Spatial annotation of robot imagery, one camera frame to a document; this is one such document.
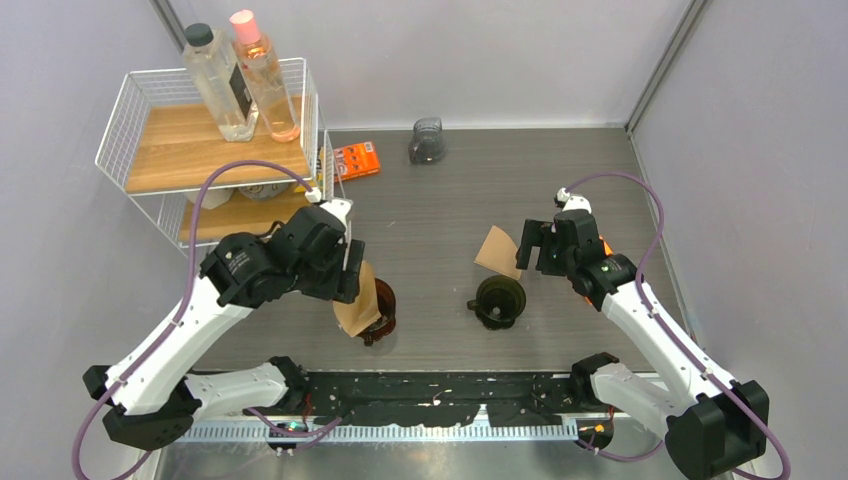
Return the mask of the brown plastic coffee dripper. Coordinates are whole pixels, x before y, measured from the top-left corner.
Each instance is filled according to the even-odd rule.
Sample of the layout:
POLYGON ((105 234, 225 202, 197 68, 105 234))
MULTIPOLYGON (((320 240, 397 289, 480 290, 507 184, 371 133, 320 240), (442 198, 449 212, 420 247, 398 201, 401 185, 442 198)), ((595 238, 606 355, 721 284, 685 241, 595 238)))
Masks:
POLYGON ((391 286, 375 279, 378 319, 358 334, 365 347, 372 347, 396 328, 396 296, 391 286))

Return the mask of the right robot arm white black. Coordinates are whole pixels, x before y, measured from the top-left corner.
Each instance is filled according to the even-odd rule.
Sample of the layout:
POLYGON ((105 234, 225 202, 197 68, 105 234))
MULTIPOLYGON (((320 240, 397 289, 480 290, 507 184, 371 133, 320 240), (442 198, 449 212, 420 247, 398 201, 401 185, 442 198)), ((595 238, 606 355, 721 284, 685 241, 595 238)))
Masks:
POLYGON ((571 397, 584 410, 614 406, 662 440, 688 479, 711 479, 762 456, 760 423, 770 400, 755 381, 741 383, 712 361, 671 319, 625 255, 615 254, 586 209, 564 210, 550 221, 527 219, 516 254, 526 270, 565 277, 573 290, 621 329, 648 360, 657 386, 602 352, 572 367, 571 397))

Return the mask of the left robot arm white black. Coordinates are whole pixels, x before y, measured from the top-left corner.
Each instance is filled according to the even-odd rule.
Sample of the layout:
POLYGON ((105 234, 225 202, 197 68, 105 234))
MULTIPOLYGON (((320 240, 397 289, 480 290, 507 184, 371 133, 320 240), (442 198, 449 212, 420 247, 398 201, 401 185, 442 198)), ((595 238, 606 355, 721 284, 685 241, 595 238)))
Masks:
POLYGON ((359 293, 364 244, 351 236, 353 203, 332 199, 299 208, 263 238, 233 233, 199 265, 188 297, 121 362, 83 375, 93 398, 110 409, 102 422, 119 444, 153 451, 195 423, 249 408, 298 412, 310 387, 287 356, 219 374, 193 372, 228 330, 265 303, 298 292, 350 304, 359 293))

